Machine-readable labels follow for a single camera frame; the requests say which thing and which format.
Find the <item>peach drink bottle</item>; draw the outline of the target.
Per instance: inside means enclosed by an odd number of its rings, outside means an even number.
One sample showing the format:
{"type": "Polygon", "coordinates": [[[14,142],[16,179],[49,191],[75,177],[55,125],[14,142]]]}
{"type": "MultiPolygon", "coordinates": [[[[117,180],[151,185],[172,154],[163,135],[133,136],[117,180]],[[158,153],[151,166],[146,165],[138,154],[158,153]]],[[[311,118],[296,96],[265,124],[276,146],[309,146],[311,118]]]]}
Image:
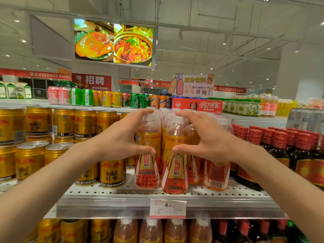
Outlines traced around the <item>peach drink bottle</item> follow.
{"type": "Polygon", "coordinates": [[[269,118],[274,118],[276,116],[278,108],[278,97],[277,96],[270,96],[269,99],[269,118]]]}
{"type": "Polygon", "coordinates": [[[268,117],[269,116],[269,109],[270,109],[270,96],[268,95],[261,95],[261,117],[268,117]]]}

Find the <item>red cola carton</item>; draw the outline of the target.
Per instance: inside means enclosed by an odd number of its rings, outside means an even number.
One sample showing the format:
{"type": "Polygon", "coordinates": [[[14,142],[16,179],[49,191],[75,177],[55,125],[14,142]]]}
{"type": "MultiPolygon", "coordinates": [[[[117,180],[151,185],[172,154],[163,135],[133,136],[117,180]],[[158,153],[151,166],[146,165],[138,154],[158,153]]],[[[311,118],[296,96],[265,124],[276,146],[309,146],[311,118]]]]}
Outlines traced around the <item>red cola carton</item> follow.
{"type": "Polygon", "coordinates": [[[171,108],[176,110],[192,110],[221,115],[223,110],[223,101],[203,98],[173,97],[171,108]]]}

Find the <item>person's right hand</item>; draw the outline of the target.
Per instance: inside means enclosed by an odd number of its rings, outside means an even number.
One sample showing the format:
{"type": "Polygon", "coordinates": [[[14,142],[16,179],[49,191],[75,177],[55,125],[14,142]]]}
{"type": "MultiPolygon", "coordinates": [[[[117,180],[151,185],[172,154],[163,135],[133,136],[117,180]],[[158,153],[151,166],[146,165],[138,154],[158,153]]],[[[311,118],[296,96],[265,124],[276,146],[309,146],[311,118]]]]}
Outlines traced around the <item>person's right hand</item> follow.
{"type": "Polygon", "coordinates": [[[223,129],[211,116],[202,112],[180,110],[177,116],[188,119],[200,137],[203,156],[206,160],[244,164],[244,145],[247,143],[223,129]]]}

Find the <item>hanging food display screen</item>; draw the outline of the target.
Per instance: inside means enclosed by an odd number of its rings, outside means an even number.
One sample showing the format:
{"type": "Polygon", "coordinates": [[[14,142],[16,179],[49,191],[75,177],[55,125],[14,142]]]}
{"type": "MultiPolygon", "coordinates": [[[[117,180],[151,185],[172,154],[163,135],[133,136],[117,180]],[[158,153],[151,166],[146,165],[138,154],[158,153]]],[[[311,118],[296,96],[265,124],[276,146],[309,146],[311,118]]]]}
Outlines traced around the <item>hanging food display screen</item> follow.
{"type": "Polygon", "coordinates": [[[75,59],[151,67],[154,28],[74,19],[75,59]]]}

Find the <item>silver drink can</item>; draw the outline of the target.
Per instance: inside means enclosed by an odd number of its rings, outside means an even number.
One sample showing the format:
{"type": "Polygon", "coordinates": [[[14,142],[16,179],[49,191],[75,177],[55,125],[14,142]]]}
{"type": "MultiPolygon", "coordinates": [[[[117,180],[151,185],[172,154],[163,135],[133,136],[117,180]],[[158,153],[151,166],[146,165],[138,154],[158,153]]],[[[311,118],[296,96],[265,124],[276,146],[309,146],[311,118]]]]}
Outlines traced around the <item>silver drink can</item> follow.
{"type": "Polygon", "coordinates": [[[309,120],[306,130],[324,134],[324,109],[311,109],[309,111],[309,120]]]}
{"type": "Polygon", "coordinates": [[[309,122],[309,112],[303,108],[292,108],[289,112],[286,128],[306,130],[309,122]]]}

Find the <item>green glass bottle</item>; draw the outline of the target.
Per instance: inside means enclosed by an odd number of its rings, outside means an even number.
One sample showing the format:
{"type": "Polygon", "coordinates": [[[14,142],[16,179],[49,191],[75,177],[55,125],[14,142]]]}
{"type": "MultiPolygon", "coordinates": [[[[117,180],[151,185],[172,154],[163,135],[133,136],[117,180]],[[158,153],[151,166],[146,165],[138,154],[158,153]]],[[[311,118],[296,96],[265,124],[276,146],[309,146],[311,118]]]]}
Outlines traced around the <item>green glass bottle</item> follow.
{"type": "Polygon", "coordinates": [[[291,220],[287,220],[286,235],[287,243],[311,243],[306,235],[291,220]]]}

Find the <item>cartoon bottle shelf sign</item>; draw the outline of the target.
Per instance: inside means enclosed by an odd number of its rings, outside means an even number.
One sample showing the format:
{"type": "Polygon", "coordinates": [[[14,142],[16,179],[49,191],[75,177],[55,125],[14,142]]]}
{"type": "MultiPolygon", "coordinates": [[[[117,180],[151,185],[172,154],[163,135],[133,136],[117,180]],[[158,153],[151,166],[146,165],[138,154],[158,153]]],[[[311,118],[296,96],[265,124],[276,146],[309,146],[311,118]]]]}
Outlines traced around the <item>cartoon bottle shelf sign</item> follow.
{"type": "Polygon", "coordinates": [[[209,98],[213,96],[214,74],[184,75],[176,73],[168,93],[176,97],[209,98]]]}

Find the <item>group of dark sauce bottles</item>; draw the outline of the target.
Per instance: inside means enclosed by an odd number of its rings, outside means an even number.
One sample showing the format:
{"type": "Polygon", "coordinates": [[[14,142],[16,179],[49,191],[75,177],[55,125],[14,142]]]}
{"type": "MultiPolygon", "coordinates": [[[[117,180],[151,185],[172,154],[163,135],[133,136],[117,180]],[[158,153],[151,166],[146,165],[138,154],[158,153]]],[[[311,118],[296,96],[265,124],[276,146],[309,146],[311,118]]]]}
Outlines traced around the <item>group of dark sauce bottles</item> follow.
{"type": "Polygon", "coordinates": [[[318,150],[318,132],[234,125],[234,133],[240,139],[263,147],[285,167],[324,191],[324,137],[318,150]]]}

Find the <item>white perforated metal shelf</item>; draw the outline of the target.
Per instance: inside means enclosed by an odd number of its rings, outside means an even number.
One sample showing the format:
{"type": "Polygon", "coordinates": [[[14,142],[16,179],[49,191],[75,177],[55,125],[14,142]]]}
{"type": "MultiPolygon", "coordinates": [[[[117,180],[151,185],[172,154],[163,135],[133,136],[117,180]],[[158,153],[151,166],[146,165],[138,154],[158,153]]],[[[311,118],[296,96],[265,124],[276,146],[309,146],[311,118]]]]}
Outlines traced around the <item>white perforated metal shelf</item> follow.
{"type": "Polygon", "coordinates": [[[160,187],[137,187],[134,170],[127,170],[126,183],[119,188],[103,188],[99,183],[90,186],[73,184],[44,219],[144,219],[149,217],[151,199],[186,201],[187,219],[287,218],[266,192],[248,189],[232,179],[222,192],[203,185],[190,185],[184,194],[167,194],[160,187]]]}

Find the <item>red sign with chef figure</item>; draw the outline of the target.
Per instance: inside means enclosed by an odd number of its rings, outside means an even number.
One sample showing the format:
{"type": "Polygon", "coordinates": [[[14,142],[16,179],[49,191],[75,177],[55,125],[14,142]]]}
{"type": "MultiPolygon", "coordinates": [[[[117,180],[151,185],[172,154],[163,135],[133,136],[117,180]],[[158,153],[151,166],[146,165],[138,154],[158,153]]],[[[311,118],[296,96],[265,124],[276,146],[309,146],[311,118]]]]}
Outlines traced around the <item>red sign with chef figure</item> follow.
{"type": "Polygon", "coordinates": [[[111,76],[72,73],[72,83],[75,83],[80,89],[111,91],[111,81],[111,76]]]}

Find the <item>group of orange drink bottles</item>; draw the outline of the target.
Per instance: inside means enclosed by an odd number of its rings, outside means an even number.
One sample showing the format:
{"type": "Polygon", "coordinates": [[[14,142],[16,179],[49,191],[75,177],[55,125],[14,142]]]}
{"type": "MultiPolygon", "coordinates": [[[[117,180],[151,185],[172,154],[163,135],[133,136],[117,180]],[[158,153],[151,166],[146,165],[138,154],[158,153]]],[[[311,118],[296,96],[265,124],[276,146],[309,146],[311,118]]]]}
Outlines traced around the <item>group of orange drink bottles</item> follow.
{"type": "MultiPolygon", "coordinates": [[[[163,144],[164,145],[164,135],[168,125],[168,121],[172,115],[170,114],[165,118],[162,127],[163,144]]],[[[186,129],[189,134],[189,145],[198,145],[200,142],[200,137],[196,131],[196,128],[191,122],[188,121],[188,126],[186,129]]],[[[226,120],[224,118],[215,118],[216,122],[218,120],[226,120]]],[[[188,176],[188,188],[190,185],[203,184],[205,187],[210,188],[215,191],[224,191],[227,189],[229,173],[230,173],[230,162],[217,162],[206,160],[194,155],[187,155],[187,176],[188,176]]]]}

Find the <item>person's right forearm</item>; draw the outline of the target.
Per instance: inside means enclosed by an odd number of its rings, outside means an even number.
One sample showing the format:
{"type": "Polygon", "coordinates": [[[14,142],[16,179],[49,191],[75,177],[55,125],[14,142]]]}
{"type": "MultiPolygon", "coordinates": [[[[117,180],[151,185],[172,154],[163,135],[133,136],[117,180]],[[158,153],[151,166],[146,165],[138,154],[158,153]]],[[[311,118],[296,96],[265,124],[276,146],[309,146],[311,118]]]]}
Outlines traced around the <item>person's right forearm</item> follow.
{"type": "Polygon", "coordinates": [[[312,243],[324,243],[324,192],[262,147],[243,143],[237,164],[247,171],[312,243]]]}

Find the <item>row of pale green-lidded bottles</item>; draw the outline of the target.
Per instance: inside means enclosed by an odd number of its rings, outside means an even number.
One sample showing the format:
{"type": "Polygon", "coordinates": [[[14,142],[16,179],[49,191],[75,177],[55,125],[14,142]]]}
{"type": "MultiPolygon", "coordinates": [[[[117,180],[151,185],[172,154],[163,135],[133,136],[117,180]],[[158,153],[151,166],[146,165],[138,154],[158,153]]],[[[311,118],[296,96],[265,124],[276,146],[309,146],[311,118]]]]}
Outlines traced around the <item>row of pale green-lidded bottles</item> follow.
{"type": "Polygon", "coordinates": [[[225,99],[223,100],[223,112],[247,117],[261,116],[261,100],[258,99],[225,99]]]}

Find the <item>orange energy drink bottle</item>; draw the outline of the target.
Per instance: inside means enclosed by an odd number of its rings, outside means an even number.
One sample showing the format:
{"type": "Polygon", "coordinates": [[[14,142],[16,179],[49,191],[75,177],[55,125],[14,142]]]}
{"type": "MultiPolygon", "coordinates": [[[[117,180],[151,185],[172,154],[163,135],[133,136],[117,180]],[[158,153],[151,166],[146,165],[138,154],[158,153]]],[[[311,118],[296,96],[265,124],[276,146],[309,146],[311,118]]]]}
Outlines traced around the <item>orange energy drink bottle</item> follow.
{"type": "Polygon", "coordinates": [[[113,243],[138,243],[139,227],[137,219],[117,219],[113,243]]]}
{"type": "Polygon", "coordinates": [[[188,231],[185,219],[166,220],[164,243],[188,243],[188,231]]]}
{"type": "Polygon", "coordinates": [[[139,230],[139,243],[163,243],[161,219],[143,219],[139,230]]]}
{"type": "Polygon", "coordinates": [[[180,144],[189,144],[188,122],[172,115],[164,135],[161,187],[167,194],[184,194],[188,188],[187,155],[173,152],[180,144]]]}
{"type": "Polygon", "coordinates": [[[211,219],[192,219],[189,226],[188,243],[212,243],[211,219]]]}
{"type": "Polygon", "coordinates": [[[160,184],[161,141],[161,122],[158,114],[145,115],[135,133],[135,143],[152,147],[156,153],[140,154],[135,158],[135,183],[138,187],[155,188],[160,184]]]}

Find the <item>red wall banner white letters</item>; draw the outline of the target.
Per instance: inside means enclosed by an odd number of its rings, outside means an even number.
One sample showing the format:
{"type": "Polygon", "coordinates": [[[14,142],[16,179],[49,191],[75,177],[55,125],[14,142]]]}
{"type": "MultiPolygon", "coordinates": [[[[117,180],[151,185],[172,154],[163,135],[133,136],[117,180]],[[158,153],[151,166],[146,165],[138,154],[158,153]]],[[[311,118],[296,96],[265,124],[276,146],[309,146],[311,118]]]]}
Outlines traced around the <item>red wall banner white letters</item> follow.
{"type": "Polygon", "coordinates": [[[235,93],[235,94],[246,94],[247,89],[242,87],[233,87],[233,86],[223,86],[223,85],[214,85],[214,91],[218,92],[228,92],[228,93],[235,93]]]}

